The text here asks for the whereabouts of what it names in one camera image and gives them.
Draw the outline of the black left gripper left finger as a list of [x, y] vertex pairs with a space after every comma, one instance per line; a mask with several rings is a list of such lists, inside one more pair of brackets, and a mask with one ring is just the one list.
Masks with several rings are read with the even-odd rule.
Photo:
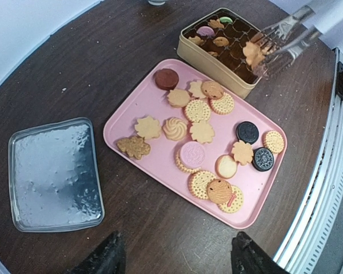
[[112, 232], [89, 256], [67, 273], [125, 273], [125, 242], [120, 232]]

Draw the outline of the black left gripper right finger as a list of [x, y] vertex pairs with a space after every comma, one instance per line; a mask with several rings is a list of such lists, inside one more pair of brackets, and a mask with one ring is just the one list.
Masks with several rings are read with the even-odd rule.
[[244, 231], [232, 239], [232, 273], [288, 274]]

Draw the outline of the silver metal tin lid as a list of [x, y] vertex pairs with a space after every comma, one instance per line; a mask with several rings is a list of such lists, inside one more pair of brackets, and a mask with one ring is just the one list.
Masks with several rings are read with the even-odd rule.
[[11, 215], [21, 232], [70, 232], [105, 216], [93, 125], [79, 117], [17, 131], [8, 142]]

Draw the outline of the dark red round cookie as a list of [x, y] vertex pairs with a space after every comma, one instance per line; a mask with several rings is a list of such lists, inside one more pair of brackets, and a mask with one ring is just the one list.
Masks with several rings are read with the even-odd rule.
[[154, 80], [157, 87], [163, 90], [174, 89], [179, 82], [179, 75], [170, 68], [163, 68], [154, 74]]

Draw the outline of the leaf shaped tan cookie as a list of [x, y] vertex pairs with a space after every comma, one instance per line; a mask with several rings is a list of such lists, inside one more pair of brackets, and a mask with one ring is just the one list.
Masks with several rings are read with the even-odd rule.
[[259, 45], [252, 42], [247, 42], [242, 51], [246, 57], [246, 63], [252, 68], [255, 68], [261, 61], [263, 61], [267, 54], [265, 49], [262, 50]]

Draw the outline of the green round cookie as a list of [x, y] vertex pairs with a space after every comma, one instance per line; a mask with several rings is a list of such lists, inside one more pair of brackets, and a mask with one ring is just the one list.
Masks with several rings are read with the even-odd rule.
[[227, 16], [224, 16], [224, 17], [220, 17], [219, 18], [219, 21], [221, 23], [233, 23], [234, 21], [231, 19], [231, 17], [227, 17]]

